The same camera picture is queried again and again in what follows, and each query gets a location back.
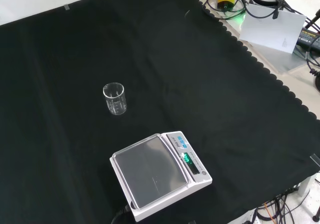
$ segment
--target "white paper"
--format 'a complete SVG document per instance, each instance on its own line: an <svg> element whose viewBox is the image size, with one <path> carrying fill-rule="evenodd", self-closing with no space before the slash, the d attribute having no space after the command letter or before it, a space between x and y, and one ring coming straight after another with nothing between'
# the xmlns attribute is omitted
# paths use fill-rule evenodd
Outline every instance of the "white paper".
<svg viewBox="0 0 320 224"><path fill-rule="evenodd" d="M274 11L254 4L249 4L247 8L257 17ZM239 39L292 54L305 20L305 15L284 10L279 10L277 19L273 19L273 15L258 19L246 13Z"/></svg>

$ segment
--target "power cord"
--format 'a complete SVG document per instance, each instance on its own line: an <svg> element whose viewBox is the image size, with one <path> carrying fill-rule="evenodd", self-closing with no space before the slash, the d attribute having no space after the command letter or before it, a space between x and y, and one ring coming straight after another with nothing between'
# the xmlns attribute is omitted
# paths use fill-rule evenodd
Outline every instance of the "power cord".
<svg viewBox="0 0 320 224"><path fill-rule="evenodd" d="M289 214L290 214L290 217L291 217L291 220L292 220L292 224L295 224L295 219L294 219L294 216L291 213L290 208L288 207L288 205L285 202L283 202L283 204L285 205L285 207L289 211ZM285 214L286 208L283 209L283 215L280 217L280 222L282 223L282 218L283 218L284 224L286 224L286 214Z"/></svg>
<svg viewBox="0 0 320 224"><path fill-rule="evenodd" d="M227 12L227 11L230 11L231 8L229 9L223 9L223 10L219 10L219 9L216 9L214 7L212 7L209 3L210 0L206 0L205 3L203 4L203 9L206 10L206 5L208 5L211 9L215 10L216 12ZM279 9L283 6L283 3L284 3L284 0L276 0L277 1L277 6L275 6L275 9L274 11L272 11L270 14L266 15L266 16L256 16L256 15L253 15L247 8L247 5L248 2L246 0L240 0L243 4L243 8L240 9L240 10L236 10L236 11L232 11L232 12L239 12L238 14L236 15L233 15L233 16L229 16L229 17L213 17L214 19L216 20L229 20L229 19L232 19L232 18L235 18L235 17L238 17L240 16L242 13L244 12L247 12L250 16L256 18L256 19L264 19L264 18L268 18L270 17L271 15L273 15L273 19L276 19L278 17L278 14L279 14Z"/></svg>
<svg viewBox="0 0 320 224"><path fill-rule="evenodd" d="M305 199L307 198L307 196L309 195L309 193L310 193L310 190L308 191L308 193L305 195L305 197L303 198L303 200L300 202L300 204L299 205L297 205L295 208L293 208L292 210L290 210L289 208L288 208L288 212L286 212L283 216L285 216L285 215L287 215L287 214L291 214L295 209L297 209L298 207L300 207L301 205L302 205L302 203L304 203L304 201L305 201Z"/></svg>
<svg viewBox="0 0 320 224"><path fill-rule="evenodd" d="M271 207L271 206L274 205L274 208L275 208L275 215L274 216L270 215L270 217L266 217L266 216L261 215L259 212L257 212L257 217L260 220L263 220L263 221L266 221L266 222L270 222L272 220L276 220L276 223L280 223L280 224L284 223L284 224L286 224L285 215L289 213L289 212L285 213L285 206L286 206L287 197L288 197L289 194L291 194L293 192L296 192L298 189L299 189L298 187L289 188L284 193L276 196L273 200L269 200L269 201L267 201L265 203L265 205L260 206L260 207L257 208L257 211L258 210L262 210L262 209L268 210L267 209L268 207Z"/></svg>
<svg viewBox="0 0 320 224"><path fill-rule="evenodd" d="M255 220L257 218L257 213L258 213L258 208L254 210L254 213L252 215L252 221L247 220L246 222L244 222L243 224L254 224Z"/></svg>
<svg viewBox="0 0 320 224"><path fill-rule="evenodd" d="M313 39L313 41L311 42L311 44L309 45L309 48L308 48L308 51L306 52L305 54L305 59L306 59L306 64L308 65L308 67L310 68L310 73L312 75L314 75L315 77L320 77L320 72L318 70L315 70L314 68L311 68L310 64L309 63L312 63L311 60L309 59L309 57L312 58L313 61L315 61L317 64L319 64L317 62L317 60L315 60L312 56L310 56L310 52L311 52L311 48L312 48L312 45L315 43L316 40L318 40L320 38L320 35L317 36L316 38Z"/></svg>
<svg viewBox="0 0 320 224"><path fill-rule="evenodd" d="M286 1L284 1L283 4L284 8L287 9L289 12L303 15L301 12L294 10L291 6L289 6L289 4ZM313 21L310 18L307 17L305 22L311 27L313 27L317 32L320 32L320 27L317 24L313 23Z"/></svg>
<svg viewBox="0 0 320 224"><path fill-rule="evenodd" d="M295 46L294 48L295 48L295 50L296 50L305 60L307 60L307 59L306 59L306 56L297 48L297 46ZM312 62L311 60L310 60L309 62L310 62L311 64L313 64L314 66L317 66L317 67L320 68L320 64L317 62L317 60L315 60L315 58L313 57L313 55L311 54L311 52L310 52L310 57L311 57L314 61L316 61L316 63Z"/></svg>

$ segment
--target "white floor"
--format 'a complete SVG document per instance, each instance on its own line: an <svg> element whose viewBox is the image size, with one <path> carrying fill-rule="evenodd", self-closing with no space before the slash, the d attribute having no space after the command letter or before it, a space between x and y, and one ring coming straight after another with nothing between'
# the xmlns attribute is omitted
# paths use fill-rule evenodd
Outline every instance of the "white floor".
<svg viewBox="0 0 320 224"><path fill-rule="evenodd" d="M317 174L316 177L320 181L320 173ZM289 194L286 200L286 204L292 210L297 207L303 197L299 196L297 192ZM316 181L312 184L309 195L306 197L301 206L292 211L292 216L294 218L294 223L296 224L315 224L312 220L312 217L317 213L320 207L320 184ZM275 210L272 207L269 207L269 211L272 215L274 215ZM260 210L259 213L265 217L268 217L268 213L266 210ZM285 216L286 223L292 224L292 220L289 214ZM262 221L259 220L261 224L273 224L272 221Z"/></svg>

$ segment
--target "digital scale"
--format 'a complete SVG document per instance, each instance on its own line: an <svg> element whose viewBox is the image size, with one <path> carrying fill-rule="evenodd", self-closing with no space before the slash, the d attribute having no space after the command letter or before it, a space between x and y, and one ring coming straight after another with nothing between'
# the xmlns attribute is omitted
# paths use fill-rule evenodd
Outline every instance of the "digital scale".
<svg viewBox="0 0 320 224"><path fill-rule="evenodd" d="M137 222L212 183L181 131L154 134L110 161Z"/></svg>

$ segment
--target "white table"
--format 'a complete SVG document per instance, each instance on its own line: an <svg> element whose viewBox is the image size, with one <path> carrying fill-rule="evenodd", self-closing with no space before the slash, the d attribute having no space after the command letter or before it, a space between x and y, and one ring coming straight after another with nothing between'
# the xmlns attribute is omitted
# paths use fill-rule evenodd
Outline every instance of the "white table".
<svg viewBox="0 0 320 224"><path fill-rule="evenodd" d="M294 1L295 0L287 0L291 6L295 6ZM220 17L216 11L211 10L211 12L215 16ZM231 19L228 21L221 20L220 22L223 23L233 36L239 38L241 31L239 21ZM288 54L268 47L250 44L247 41L242 42L248 47L248 51L250 51L259 62L263 63L265 68L268 68L272 74L276 75L277 79L281 80L283 85L287 86L290 91L295 94L296 98L300 99L302 104L307 106L309 111L320 119L320 93L315 86L315 77L309 73L310 69L303 58L294 53ZM307 194L312 183L315 181L315 177L316 175L313 175L301 182L298 191L300 196ZM242 224L245 221L251 221L253 213L254 210L248 211L229 224Z"/></svg>

